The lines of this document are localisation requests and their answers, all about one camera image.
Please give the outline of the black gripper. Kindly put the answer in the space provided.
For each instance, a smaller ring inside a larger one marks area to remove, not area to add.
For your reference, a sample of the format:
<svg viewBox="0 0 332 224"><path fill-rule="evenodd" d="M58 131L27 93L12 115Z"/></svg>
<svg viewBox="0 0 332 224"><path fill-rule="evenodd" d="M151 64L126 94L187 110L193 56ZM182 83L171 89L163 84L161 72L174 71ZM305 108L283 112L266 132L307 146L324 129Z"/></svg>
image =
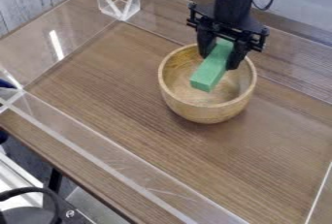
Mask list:
<svg viewBox="0 0 332 224"><path fill-rule="evenodd" d="M200 55L206 58L217 44L217 39L225 39L230 42L226 68L236 70L250 50L257 52L264 50L269 29L250 15L245 15L236 22L218 20L213 4L198 5L190 2L187 9L186 25L197 32Z"/></svg>

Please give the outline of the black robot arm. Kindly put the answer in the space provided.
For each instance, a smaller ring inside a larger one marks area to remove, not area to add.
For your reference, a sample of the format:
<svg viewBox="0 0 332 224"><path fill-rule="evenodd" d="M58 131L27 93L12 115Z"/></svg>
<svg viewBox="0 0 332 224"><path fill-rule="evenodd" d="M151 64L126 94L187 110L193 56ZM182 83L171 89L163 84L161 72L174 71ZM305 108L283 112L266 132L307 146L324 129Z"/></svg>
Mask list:
<svg viewBox="0 0 332 224"><path fill-rule="evenodd" d="M204 59L217 46L217 39L230 42L226 70L236 70L250 50L261 52L270 30L250 14L254 0L214 0L208 5L190 2L186 25L197 33Z"/></svg>

